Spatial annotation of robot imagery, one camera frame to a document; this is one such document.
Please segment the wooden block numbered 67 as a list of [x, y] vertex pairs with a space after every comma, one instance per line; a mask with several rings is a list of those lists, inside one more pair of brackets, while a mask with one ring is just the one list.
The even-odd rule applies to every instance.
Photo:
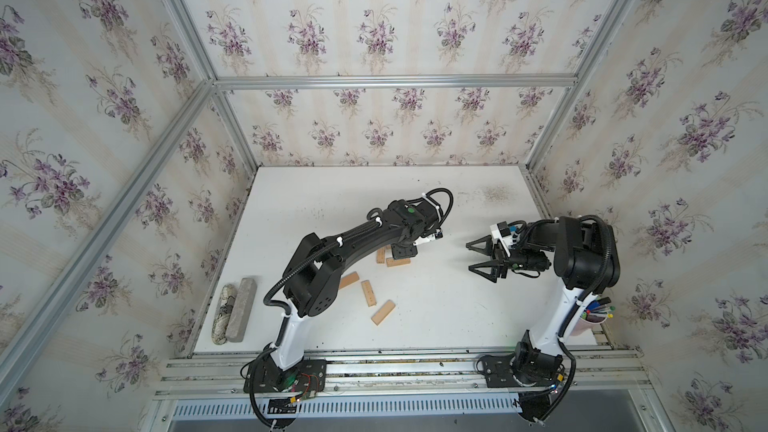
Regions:
[[339, 283], [339, 289], [342, 290], [360, 280], [359, 274], [357, 272], [352, 272], [349, 274], [344, 275]]

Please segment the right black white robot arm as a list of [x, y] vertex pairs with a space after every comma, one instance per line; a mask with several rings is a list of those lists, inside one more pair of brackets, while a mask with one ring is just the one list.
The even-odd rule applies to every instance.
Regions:
[[524, 384], [558, 373], [577, 318], [620, 277], [614, 230], [594, 214], [500, 222], [465, 247], [487, 258], [468, 270], [492, 283], [510, 274], [535, 279], [547, 271], [559, 279], [552, 312], [540, 327], [526, 330], [510, 360], [512, 374]]

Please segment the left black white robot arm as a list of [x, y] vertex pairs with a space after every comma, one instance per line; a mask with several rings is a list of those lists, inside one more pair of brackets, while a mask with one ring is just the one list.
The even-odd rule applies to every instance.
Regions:
[[296, 367], [304, 358], [308, 320], [334, 303], [344, 272], [386, 247], [396, 260], [415, 257], [420, 244], [443, 237], [453, 206], [453, 193], [438, 187], [414, 199], [394, 200], [384, 209], [373, 208], [362, 224], [347, 231], [303, 237], [262, 299], [264, 306], [282, 310], [277, 336], [247, 365], [263, 363], [279, 372]]

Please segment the wooden block bottom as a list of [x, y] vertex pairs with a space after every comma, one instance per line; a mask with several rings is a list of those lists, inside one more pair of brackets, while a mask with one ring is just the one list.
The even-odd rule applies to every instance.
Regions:
[[387, 300], [371, 317], [372, 322], [379, 326], [394, 311], [396, 304], [392, 300]]

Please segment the pink cup with pens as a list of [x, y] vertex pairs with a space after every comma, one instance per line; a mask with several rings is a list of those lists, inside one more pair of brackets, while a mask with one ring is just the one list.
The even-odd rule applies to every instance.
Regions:
[[593, 300], [576, 320], [570, 335], [578, 336], [597, 325], [602, 325], [609, 318], [613, 317], [614, 310], [615, 307], [610, 297], [601, 297]]

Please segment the patterned rolled cloth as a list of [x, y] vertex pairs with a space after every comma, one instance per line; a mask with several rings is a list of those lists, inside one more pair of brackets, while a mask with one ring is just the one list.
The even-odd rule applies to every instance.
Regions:
[[224, 285], [219, 295], [216, 314], [212, 323], [211, 340], [214, 345], [223, 345], [227, 342], [226, 331], [236, 298], [237, 287], [234, 284]]

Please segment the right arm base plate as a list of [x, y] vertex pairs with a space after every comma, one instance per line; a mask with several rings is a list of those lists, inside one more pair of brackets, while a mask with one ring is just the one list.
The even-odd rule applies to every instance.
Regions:
[[533, 351], [483, 355], [475, 361], [475, 370], [490, 389], [521, 388], [514, 400], [518, 415], [531, 424], [543, 425], [558, 404], [559, 392], [567, 379], [561, 355]]

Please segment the aluminium rail frame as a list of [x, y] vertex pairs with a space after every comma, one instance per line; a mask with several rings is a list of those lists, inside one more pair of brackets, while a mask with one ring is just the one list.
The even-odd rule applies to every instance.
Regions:
[[[572, 346], [577, 369], [573, 391], [650, 389], [652, 383], [633, 350]], [[479, 358], [505, 356], [510, 349], [411, 349], [309, 351], [324, 360], [323, 396], [480, 393], [486, 390]], [[246, 354], [195, 354], [169, 359], [150, 380], [154, 395], [168, 399], [241, 398]]]

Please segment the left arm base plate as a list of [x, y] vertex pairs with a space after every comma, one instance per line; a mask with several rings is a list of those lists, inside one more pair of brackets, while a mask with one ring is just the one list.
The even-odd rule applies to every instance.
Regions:
[[303, 401], [314, 399], [324, 390], [326, 369], [325, 360], [303, 359], [283, 370], [267, 355], [246, 363], [240, 376], [255, 415], [277, 419], [296, 415]]

